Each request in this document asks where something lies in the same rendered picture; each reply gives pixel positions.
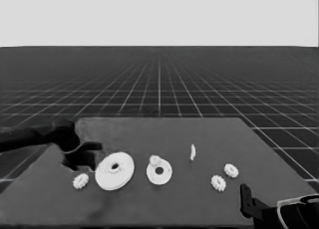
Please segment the large thick white disc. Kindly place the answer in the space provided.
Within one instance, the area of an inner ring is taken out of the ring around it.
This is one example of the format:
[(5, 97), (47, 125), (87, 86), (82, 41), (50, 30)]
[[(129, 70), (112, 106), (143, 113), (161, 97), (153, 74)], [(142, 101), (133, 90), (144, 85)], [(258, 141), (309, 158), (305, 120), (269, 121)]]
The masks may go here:
[(125, 186), (134, 172), (133, 158), (128, 153), (120, 151), (110, 154), (99, 163), (95, 179), (102, 189), (112, 191)]

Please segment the white round carrier with pins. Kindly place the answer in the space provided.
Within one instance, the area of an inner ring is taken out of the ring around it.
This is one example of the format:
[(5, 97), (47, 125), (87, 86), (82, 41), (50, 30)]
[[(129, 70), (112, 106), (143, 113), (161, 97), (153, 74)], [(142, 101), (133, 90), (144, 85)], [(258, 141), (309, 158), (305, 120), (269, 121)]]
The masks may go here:
[(172, 167), (170, 163), (161, 158), (160, 164), (152, 166), (150, 163), (147, 167), (147, 177), (149, 181), (155, 185), (164, 185), (168, 183), (172, 177)]

